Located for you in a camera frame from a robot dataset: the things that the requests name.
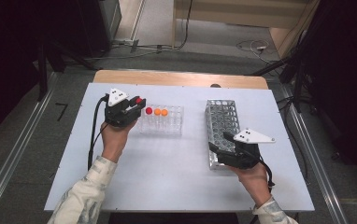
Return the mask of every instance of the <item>sleeve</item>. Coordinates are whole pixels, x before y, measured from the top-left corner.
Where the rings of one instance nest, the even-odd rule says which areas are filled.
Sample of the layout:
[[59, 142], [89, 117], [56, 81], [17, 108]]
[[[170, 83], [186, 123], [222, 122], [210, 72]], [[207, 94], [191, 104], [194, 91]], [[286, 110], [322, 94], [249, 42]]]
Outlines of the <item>sleeve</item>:
[[116, 167], [117, 163], [98, 156], [88, 174], [63, 195], [48, 223], [95, 224]]
[[281, 210], [273, 197], [258, 209], [254, 207], [252, 213], [258, 215], [261, 224], [298, 224]]

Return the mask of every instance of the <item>gray floor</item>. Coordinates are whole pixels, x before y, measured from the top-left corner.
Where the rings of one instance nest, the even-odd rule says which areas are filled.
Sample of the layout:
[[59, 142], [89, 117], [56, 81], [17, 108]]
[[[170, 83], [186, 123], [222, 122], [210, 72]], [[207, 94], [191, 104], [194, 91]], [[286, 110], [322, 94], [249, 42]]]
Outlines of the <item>gray floor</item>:
[[[249, 31], [246, 34], [251, 34], [251, 32], [260, 34], [263, 32], [260, 28], [249, 27], [248, 29]], [[243, 35], [243, 40], [252, 38], [253, 36]], [[270, 36], [264, 33], [258, 38], [270, 39]], [[190, 38], [189, 43], [192, 43], [193, 46], [195, 45]], [[118, 59], [117, 57], [121, 56], [134, 56], [134, 54], [129, 53], [130, 49], [121, 47], [112, 50], [106, 55], [106, 59], [99, 60], [95, 64], [105, 69], [202, 72], [237, 76], [250, 74], [265, 66], [265, 62], [255, 57], [251, 52], [248, 57], [242, 57], [237, 55], [236, 50], [240, 52], [239, 49], [232, 46], [230, 49], [232, 51], [230, 55], [235, 56], [227, 56], [229, 54], [227, 50], [223, 54], [219, 54], [218, 51], [205, 52], [202, 50], [207, 50], [207, 48], [201, 46], [196, 52], [190, 52], [190, 50], [169, 51], [143, 57]], [[139, 49], [135, 54], [146, 52], [150, 51]], [[284, 96], [276, 75], [277, 73], [274, 71], [271, 74], [264, 75], [264, 77], [268, 81], [268, 87], [278, 100]], [[63, 155], [65, 144], [87, 84], [92, 82], [93, 76], [94, 71], [86, 70], [81, 65], [70, 65], [66, 68], [64, 74], [59, 74], [55, 92], [51, 96], [50, 102], [0, 200], [0, 223], [46, 223], [48, 221], [50, 213], [44, 212], [43, 207], [53, 181], [53, 174], [56, 172]], [[32, 91], [23, 97], [18, 106], [1, 125], [0, 168], [33, 111], [36, 97], [37, 87], [34, 87]], [[62, 108], [55, 103], [68, 104], [68, 108], [60, 121], [57, 121], [57, 119], [61, 114]], [[331, 145], [321, 121], [317, 116], [310, 115], [307, 105], [303, 105], [303, 116], [336, 194], [343, 202], [342, 206], [349, 223], [357, 223], [357, 167], [346, 165], [340, 160], [332, 161], [330, 157], [335, 152], [335, 149]], [[299, 140], [298, 132], [290, 116], [289, 125]], [[293, 148], [300, 166], [304, 170], [304, 163], [294, 142]], [[307, 163], [307, 168], [309, 170], [307, 180], [310, 183], [308, 190], [316, 210], [310, 213], [302, 213], [300, 215], [300, 223], [333, 223], [309, 162]], [[108, 213], [103, 213], [100, 216], [99, 223], [107, 223], [107, 217]], [[238, 217], [240, 223], [249, 223], [252, 215], [243, 213], [238, 214]]]

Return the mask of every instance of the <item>white tabletop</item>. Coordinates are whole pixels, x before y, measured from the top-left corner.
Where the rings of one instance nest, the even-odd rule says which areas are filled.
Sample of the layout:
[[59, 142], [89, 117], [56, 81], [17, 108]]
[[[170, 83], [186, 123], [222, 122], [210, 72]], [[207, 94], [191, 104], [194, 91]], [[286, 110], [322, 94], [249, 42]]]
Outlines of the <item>white tabletop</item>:
[[[240, 127], [276, 139], [260, 144], [273, 172], [272, 193], [283, 210], [313, 211], [272, 91], [200, 87], [91, 83], [56, 173], [45, 210], [53, 210], [64, 192], [87, 173], [93, 113], [97, 101], [117, 88], [147, 98], [148, 105], [184, 106], [181, 136], [150, 135], [134, 127], [107, 189], [102, 209], [122, 212], [240, 212], [254, 202], [231, 171], [210, 171], [205, 108], [208, 99], [235, 100]], [[104, 120], [104, 104], [97, 130]], [[101, 154], [99, 139], [94, 158]]]

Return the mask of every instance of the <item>person's left hand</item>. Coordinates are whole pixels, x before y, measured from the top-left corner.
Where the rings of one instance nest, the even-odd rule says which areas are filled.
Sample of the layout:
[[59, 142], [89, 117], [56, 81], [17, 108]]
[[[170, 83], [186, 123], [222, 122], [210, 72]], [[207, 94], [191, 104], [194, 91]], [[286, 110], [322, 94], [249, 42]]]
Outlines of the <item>person's left hand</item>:
[[135, 124], [136, 120], [124, 128], [117, 128], [104, 122], [100, 128], [104, 146], [102, 157], [117, 163], [125, 148], [129, 131]]

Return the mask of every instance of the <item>white tracking plate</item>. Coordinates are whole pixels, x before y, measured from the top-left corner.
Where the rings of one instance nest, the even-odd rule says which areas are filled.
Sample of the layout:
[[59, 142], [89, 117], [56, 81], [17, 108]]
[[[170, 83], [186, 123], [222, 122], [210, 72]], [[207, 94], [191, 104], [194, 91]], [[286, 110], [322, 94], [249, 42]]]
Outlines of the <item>white tracking plate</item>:
[[243, 143], [275, 143], [275, 138], [268, 137], [262, 133], [246, 128], [244, 131], [237, 133], [234, 140]]
[[111, 90], [109, 91], [108, 105], [114, 106], [115, 104], [123, 101], [128, 97], [129, 97], [128, 93], [120, 91], [115, 88], [111, 88]]

